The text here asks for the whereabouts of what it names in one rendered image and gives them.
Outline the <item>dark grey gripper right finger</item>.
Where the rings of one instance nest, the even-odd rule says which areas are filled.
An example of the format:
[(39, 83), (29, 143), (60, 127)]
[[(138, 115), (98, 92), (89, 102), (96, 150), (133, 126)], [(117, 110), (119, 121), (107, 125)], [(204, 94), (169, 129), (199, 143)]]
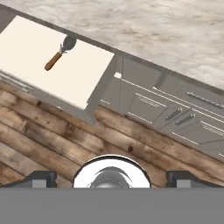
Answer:
[(189, 171), (168, 171), (165, 176), (166, 187), (168, 188), (222, 188), (222, 185), (197, 178)]

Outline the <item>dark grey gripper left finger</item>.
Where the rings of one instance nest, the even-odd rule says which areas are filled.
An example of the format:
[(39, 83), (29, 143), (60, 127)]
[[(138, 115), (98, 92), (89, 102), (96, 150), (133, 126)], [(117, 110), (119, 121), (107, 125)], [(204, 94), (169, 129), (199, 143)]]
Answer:
[(56, 188), (56, 171), (34, 171), (21, 180), (11, 182), (2, 187), (16, 188)]

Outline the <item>grey drawer front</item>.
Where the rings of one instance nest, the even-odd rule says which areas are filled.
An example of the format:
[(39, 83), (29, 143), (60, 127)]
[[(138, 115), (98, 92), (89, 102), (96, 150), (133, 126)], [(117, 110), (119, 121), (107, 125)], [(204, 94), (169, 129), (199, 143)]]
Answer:
[(159, 77), (155, 88), (184, 102), (190, 103), (196, 108), (204, 109), (205, 111), (209, 111), (210, 113), (224, 119), (224, 109), (216, 108), (186, 94), (186, 92), (192, 92), (212, 102), (224, 104), (223, 90), (211, 87), (197, 80), (178, 78), (170, 74), (162, 74)]

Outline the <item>white round object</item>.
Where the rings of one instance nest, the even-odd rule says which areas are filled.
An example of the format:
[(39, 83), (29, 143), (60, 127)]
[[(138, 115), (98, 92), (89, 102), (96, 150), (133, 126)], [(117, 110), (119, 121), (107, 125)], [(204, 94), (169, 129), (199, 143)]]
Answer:
[(74, 174), (73, 188), (151, 188), (151, 180), (133, 159), (106, 154), (90, 159)]

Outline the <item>grey cupboard door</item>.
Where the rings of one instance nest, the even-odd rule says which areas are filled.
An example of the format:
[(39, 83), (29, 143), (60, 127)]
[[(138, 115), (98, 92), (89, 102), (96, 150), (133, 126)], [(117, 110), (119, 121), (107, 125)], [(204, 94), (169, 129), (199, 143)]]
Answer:
[[(176, 125), (177, 121), (191, 113), (195, 114), (193, 119), (182, 125)], [(161, 131), (212, 158), (224, 162), (224, 120), (220, 118), (216, 119), (190, 108), (178, 118), (166, 124)]]
[[(116, 77), (109, 83), (101, 99), (101, 105), (150, 125), (156, 130), (162, 129), (189, 109), (156, 90), (148, 90)], [(182, 108), (182, 113), (167, 122), (165, 118), (177, 108)]]

